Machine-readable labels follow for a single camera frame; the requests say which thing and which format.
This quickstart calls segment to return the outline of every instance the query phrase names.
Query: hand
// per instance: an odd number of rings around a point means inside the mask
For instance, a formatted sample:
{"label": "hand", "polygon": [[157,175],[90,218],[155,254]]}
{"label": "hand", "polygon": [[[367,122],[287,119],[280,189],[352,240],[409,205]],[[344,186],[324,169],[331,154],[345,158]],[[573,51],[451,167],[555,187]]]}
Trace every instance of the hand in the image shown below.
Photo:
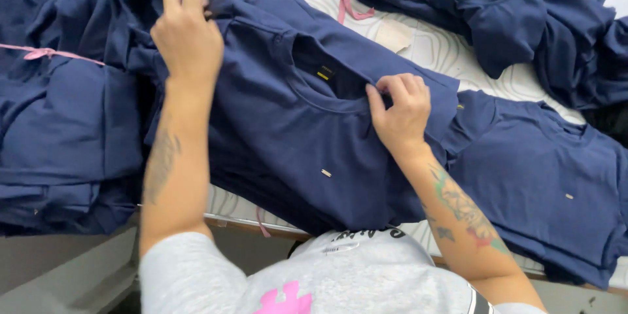
{"label": "hand", "polygon": [[[427,144],[423,139],[431,104],[429,87],[412,74],[382,77],[377,88],[366,85],[373,126],[392,157],[415,154]],[[386,109],[379,91],[388,91],[392,107]]]}
{"label": "hand", "polygon": [[207,0],[163,0],[163,14],[151,37],[168,66],[168,84],[187,92],[213,94],[224,43],[214,21],[206,21]]}

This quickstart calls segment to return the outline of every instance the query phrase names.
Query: pink print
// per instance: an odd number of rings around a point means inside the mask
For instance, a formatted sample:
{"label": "pink print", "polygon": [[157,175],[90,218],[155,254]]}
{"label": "pink print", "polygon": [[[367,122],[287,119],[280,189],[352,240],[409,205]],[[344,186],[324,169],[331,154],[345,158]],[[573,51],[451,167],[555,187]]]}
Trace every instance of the pink print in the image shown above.
{"label": "pink print", "polygon": [[268,291],[267,294],[264,294],[262,299],[259,300],[260,303],[262,303],[262,309],[253,314],[310,314],[312,304],[311,293],[297,298],[296,294],[298,292],[299,281],[288,282],[283,285],[283,293],[286,294],[286,300],[277,303],[278,291],[276,289]]}

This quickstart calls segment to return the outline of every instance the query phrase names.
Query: person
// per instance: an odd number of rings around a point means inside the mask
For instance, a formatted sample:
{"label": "person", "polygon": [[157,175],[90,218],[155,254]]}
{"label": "person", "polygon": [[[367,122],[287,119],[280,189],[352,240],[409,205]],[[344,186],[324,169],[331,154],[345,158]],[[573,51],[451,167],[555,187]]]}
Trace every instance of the person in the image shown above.
{"label": "person", "polygon": [[[139,274],[144,314],[537,314],[545,308],[503,241],[423,140],[420,77],[367,86],[373,125],[411,182],[449,270],[388,227],[328,232],[246,277],[203,221],[210,182],[207,122],[224,43],[206,0],[163,0],[151,35],[169,69],[145,175]],[[379,92],[393,101],[386,109]]]}

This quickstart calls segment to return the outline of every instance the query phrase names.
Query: forearm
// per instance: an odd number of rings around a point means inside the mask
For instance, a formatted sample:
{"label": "forearm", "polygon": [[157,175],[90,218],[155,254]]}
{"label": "forearm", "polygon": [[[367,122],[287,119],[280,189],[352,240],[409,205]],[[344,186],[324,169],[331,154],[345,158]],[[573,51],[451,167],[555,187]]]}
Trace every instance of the forearm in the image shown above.
{"label": "forearm", "polygon": [[196,231],[211,237],[203,221],[209,185],[207,129],[213,92],[191,93],[166,85],[142,195],[140,254],[170,235]]}
{"label": "forearm", "polygon": [[397,163],[419,195],[438,248],[453,272],[467,281],[523,275],[491,222],[427,144]]}

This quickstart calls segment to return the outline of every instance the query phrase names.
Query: pink ribbon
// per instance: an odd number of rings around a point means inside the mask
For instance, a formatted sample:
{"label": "pink ribbon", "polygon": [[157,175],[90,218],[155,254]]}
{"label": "pink ribbon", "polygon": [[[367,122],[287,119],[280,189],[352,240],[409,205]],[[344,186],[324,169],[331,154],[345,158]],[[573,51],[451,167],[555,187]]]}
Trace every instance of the pink ribbon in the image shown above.
{"label": "pink ribbon", "polygon": [[96,63],[98,65],[105,65],[104,62],[100,62],[100,61],[84,58],[82,56],[79,56],[79,55],[76,55],[76,54],[73,54],[73,53],[69,53],[69,52],[66,52],[66,51],[56,51],[56,50],[54,50],[52,48],[20,47],[20,46],[17,46],[17,45],[8,45],[8,44],[0,44],[0,47],[6,48],[6,49],[15,49],[15,50],[29,51],[30,53],[24,55],[24,59],[25,60],[35,60],[35,59],[41,58],[42,56],[48,56],[49,58],[52,58],[52,55],[60,55],[60,56],[65,56],[66,58],[87,60],[87,61],[94,62],[94,63]]}
{"label": "pink ribbon", "polygon": [[340,5],[338,8],[338,22],[340,24],[345,23],[345,13],[348,12],[354,20],[360,21],[364,19],[368,19],[369,17],[373,17],[375,15],[375,9],[372,7],[366,13],[354,12],[351,7],[351,0],[340,0]]}
{"label": "pink ribbon", "polygon": [[261,217],[259,216],[261,211],[262,211],[262,208],[259,206],[255,209],[255,216],[257,217],[257,224],[259,224],[259,228],[262,229],[262,233],[264,234],[264,237],[270,238],[271,234],[268,233],[268,231],[266,230],[266,227],[264,227],[264,225],[262,224]]}

